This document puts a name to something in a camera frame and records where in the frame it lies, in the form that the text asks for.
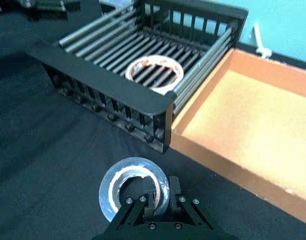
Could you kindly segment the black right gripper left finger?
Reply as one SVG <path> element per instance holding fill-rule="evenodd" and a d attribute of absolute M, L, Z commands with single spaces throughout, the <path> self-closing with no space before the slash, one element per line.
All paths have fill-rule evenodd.
<path fill-rule="evenodd" d="M 125 201 L 109 224 L 110 232 L 159 232 L 154 220 L 153 192 L 143 193 L 131 203 Z"/>

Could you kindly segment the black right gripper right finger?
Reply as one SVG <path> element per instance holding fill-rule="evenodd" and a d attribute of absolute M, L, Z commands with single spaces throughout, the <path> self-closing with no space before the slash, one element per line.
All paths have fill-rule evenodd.
<path fill-rule="evenodd" d="M 210 212 L 197 198 L 188 198 L 182 193 L 177 176 L 169 177 L 168 217 L 173 222 L 180 222 L 208 230 L 219 230 L 220 226 Z"/>

